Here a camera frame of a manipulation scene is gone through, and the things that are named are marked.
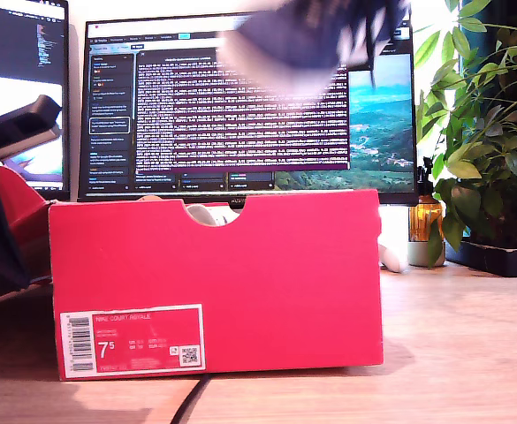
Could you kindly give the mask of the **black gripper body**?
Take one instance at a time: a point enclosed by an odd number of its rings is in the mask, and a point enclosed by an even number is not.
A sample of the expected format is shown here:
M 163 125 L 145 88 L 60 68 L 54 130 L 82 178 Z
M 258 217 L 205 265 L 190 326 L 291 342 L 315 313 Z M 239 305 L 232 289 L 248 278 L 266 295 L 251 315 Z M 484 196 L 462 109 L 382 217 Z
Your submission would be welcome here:
M 47 95 L 0 116 L 0 161 L 52 141 L 60 135 L 57 117 L 62 108 Z

